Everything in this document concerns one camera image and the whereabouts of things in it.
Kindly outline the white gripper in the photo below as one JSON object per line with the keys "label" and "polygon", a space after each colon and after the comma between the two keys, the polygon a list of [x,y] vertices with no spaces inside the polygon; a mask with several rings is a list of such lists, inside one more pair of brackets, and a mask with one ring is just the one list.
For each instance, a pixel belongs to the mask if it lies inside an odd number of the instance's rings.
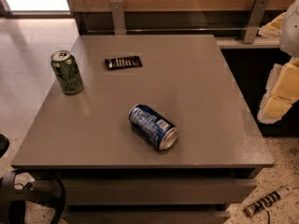
{"label": "white gripper", "polygon": [[284,65],[275,63],[266,82],[266,92],[260,103],[258,121],[273,124],[299,100],[299,0],[264,25],[258,35],[279,37],[279,46],[292,58]]}

